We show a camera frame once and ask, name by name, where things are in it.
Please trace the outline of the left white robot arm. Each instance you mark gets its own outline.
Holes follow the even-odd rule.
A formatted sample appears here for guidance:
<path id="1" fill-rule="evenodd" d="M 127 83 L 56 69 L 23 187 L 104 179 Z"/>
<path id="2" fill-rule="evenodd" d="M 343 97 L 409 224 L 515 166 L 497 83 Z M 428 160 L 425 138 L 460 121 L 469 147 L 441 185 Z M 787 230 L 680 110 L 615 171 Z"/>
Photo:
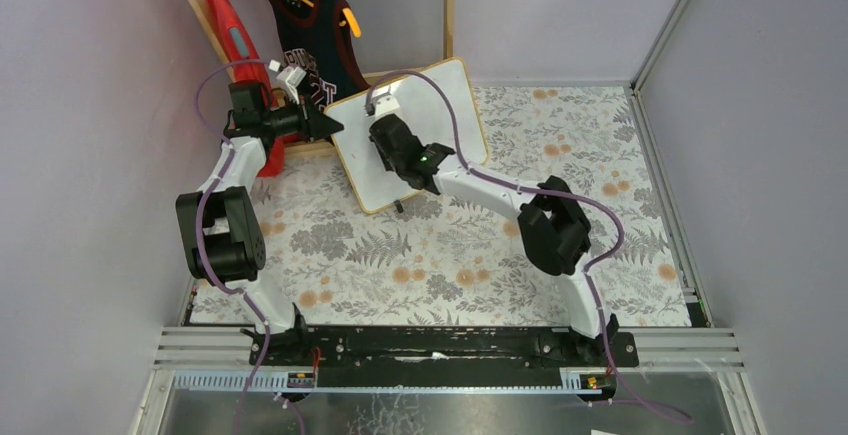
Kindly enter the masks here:
<path id="1" fill-rule="evenodd" d="M 250 189 L 279 138 L 315 141 L 343 126 L 317 108 L 305 83 L 284 81 L 281 90 L 284 104 L 274 108 L 273 94 L 262 82 L 230 84 L 232 108 L 226 127 L 217 133 L 220 157 L 207 180 L 180 195 L 175 208 L 191 275 L 240 297 L 257 335 L 290 343 L 300 336 L 303 317 L 293 302 L 273 294 L 260 278 L 267 250 Z"/>

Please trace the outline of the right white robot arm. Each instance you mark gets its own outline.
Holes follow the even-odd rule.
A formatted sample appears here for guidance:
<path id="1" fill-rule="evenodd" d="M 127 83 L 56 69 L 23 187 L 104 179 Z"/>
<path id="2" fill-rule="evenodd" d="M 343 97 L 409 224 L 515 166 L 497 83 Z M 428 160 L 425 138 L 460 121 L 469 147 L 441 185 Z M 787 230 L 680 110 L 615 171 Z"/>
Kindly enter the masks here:
<path id="1" fill-rule="evenodd" d="M 561 280 L 575 348 L 607 354 L 618 330 L 591 281 L 591 224 L 564 180 L 510 181 L 482 166 L 463 163 L 459 151 L 423 144 L 397 115 L 377 118 L 369 128 L 387 171 L 415 190 L 461 198 L 517 224 L 524 254 L 538 270 Z"/>

